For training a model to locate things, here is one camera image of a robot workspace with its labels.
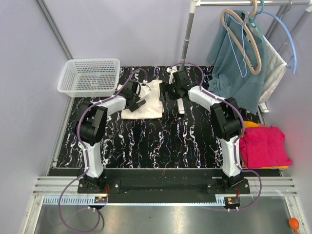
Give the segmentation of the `cream white t shirt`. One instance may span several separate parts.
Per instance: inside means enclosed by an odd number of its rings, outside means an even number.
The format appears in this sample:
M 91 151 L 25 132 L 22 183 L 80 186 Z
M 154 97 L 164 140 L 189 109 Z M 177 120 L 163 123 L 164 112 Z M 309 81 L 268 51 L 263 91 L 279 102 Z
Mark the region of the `cream white t shirt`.
M 152 91 L 148 95 L 139 94 L 140 98 L 146 100 L 146 104 L 134 112 L 130 112 L 129 109 L 122 110 L 121 118 L 130 120 L 162 118 L 163 104 L 160 101 L 160 83 L 162 83 L 162 81 L 158 79 L 149 82 Z M 137 88 L 138 91 L 141 89 L 141 83 L 139 84 L 140 86 Z

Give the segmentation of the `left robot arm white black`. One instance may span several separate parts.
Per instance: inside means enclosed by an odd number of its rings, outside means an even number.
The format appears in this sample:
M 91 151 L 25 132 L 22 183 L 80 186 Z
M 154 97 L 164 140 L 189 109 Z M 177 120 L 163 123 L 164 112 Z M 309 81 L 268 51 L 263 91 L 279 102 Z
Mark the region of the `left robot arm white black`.
M 104 190 L 100 142 L 105 135 L 107 117 L 125 109 L 131 112 L 138 110 L 146 104 L 144 98 L 151 90 L 147 82 L 129 81 L 122 85 L 116 94 L 105 100 L 83 103 L 75 126 L 75 135 L 82 149 L 85 166 L 84 173 L 78 177 L 81 187 L 88 185 L 94 193 Z

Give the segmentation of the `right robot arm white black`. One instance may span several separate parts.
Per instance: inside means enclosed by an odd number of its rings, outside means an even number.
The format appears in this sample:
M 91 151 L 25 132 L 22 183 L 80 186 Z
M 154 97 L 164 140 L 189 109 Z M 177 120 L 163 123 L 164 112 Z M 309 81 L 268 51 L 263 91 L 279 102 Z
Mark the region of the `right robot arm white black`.
M 169 67 L 167 72 L 170 74 L 169 81 L 159 85 L 160 99 L 182 102 L 183 98 L 188 98 L 210 112 L 213 131 L 220 140 L 223 155 L 222 179 L 217 181 L 216 188 L 233 193 L 244 179 L 239 161 L 243 119 L 236 100 L 216 96 L 201 86 L 192 84 L 184 70 Z

